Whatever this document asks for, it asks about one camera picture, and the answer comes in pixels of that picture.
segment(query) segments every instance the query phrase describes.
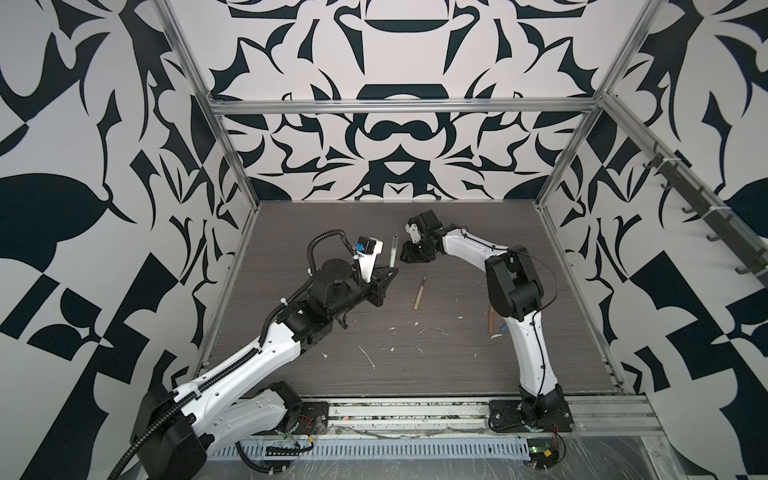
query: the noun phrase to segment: wooden tool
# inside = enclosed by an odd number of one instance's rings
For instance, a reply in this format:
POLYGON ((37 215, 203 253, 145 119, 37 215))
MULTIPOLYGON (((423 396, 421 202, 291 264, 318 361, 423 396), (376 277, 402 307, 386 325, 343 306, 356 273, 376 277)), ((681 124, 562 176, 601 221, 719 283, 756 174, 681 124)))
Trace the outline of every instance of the wooden tool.
POLYGON ((416 295, 416 303, 413 304, 413 309, 417 310, 419 308, 419 302, 422 301, 422 293, 424 293, 424 282, 427 281, 427 277, 424 276, 422 278, 422 283, 419 285, 419 293, 416 295))
POLYGON ((488 333, 493 333, 493 305, 488 305, 488 333))

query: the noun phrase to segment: plastic sheet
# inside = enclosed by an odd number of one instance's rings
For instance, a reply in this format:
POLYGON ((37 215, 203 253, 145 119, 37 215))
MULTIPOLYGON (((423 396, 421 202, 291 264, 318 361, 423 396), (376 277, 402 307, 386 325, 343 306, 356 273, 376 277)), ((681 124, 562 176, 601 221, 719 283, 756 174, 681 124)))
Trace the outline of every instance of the plastic sheet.
POLYGON ((519 460, 503 458, 386 460, 295 461, 278 475, 260 474, 250 470, 239 459, 209 461, 195 477, 196 480, 251 480, 280 478, 282 480, 406 480, 434 478, 436 480, 482 479, 578 479, 578 480, 648 480, 656 478, 648 460, 641 437, 580 437, 566 438, 567 453, 562 462, 546 472, 534 470, 519 460))

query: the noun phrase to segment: wallpaper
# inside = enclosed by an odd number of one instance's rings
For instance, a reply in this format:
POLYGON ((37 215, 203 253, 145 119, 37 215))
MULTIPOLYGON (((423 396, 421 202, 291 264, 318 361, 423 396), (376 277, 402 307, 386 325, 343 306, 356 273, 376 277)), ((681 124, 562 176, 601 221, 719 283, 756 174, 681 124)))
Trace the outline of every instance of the wallpaper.
POLYGON ((768 5, 670 0, 619 98, 768 237, 768 5))
POLYGON ((602 114, 548 203, 591 315, 688 473, 768 474, 768 291, 602 114))
POLYGON ((591 96, 642 0, 173 0, 215 98, 591 96))
POLYGON ((249 209, 150 2, 0 5, 3 478, 107 476, 249 209))
POLYGON ((261 200, 535 198, 578 112, 230 115, 261 200))

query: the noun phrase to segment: gray wooden table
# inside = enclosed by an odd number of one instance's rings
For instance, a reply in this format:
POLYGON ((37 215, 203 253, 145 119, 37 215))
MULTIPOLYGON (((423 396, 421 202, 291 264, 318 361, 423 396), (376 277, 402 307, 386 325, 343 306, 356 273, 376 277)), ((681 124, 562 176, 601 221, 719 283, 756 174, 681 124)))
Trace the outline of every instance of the gray wooden table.
MULTIPOLYGON (((542 314, 549 355, 566 392, 614 392, 562 268, 533 204, 504 203, 267 203, 256 222, 215 346, 211 365, 258 337, 264 317, 306 279, 306 245, 317 234, 342 228, 384 241, 379 264, 389 261, 395 230, 400 245, 406 221, 432 209, 443 223, 466 225, 493 243, 521 244, 558 274, 560 295, 542 314)), ((347 258, 338 237, 316 249, 318 266, 347 258)), ((414 396, 515 394, 518 362, 509 333, 496 318, 488 333, 485 275, 456 257, 427 264, 398 262, 384 305, 357 306, 322 342, 269 376, 264 385, 287 381, 302 396, 414 396), (422 276, 425 292, 413 309, 422 276), (368 354, 373 364, 366 358, 368 354)), ((545 302, 554 294, 549 272, 537 265, 545 302)))

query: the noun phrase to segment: white debris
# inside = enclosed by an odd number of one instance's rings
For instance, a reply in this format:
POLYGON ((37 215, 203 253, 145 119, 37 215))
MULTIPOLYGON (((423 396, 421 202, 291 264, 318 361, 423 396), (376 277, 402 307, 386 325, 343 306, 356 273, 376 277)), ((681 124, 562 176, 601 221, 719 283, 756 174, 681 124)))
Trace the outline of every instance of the white debris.
POLYGON ((360 349, 360 351, 361 351, 361 352, 363 352, 363 353, 366 355, 366 358, 368 359, 368 361, 369 361, 369 362, 371 362, 371 366, 373 367, 373 369, 374 369, 374 370, 376 370, 376 366, 375 366, 375 365, 373 365, 373 360, 371 360, 371 357, 369 357, 369 356, 368 356, 368 354, 366 353, 366 351, 365 351, 365 350, 363 350, 363 349, 362 349, 362 347, 361 347, 360 345, 358 345, 358 346, 357 346, 357 348, 359 348, 359 349, 360 349))

